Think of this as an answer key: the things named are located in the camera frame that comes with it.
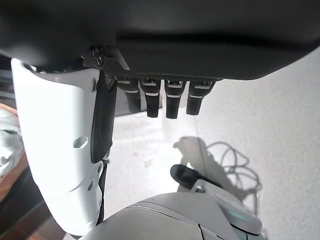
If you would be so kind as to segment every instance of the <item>white floor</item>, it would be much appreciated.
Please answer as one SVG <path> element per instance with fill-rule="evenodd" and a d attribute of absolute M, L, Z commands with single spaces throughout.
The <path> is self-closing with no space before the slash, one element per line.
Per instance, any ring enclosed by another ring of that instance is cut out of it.
<path fill-rule="evenodd" d="M 216 83 L 198 116 L 185 105 L 178 120 L 115 119 L 105 216 L 177 191 L 170 168 L 182 162 L 241 198 L 267 239 L 319 239 L 320 50 L 259 80 Z"/>

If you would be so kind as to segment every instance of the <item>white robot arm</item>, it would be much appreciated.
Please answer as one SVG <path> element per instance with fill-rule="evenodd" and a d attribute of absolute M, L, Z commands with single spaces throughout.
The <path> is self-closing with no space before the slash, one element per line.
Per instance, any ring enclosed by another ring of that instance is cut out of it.
<path fill-rule="evenodd" d="M 94 68 L 45 73 L 17 59 L 11 66 L 33 179 L 63 230 L 83 236 L 104 217 L 117 83 Z"/>

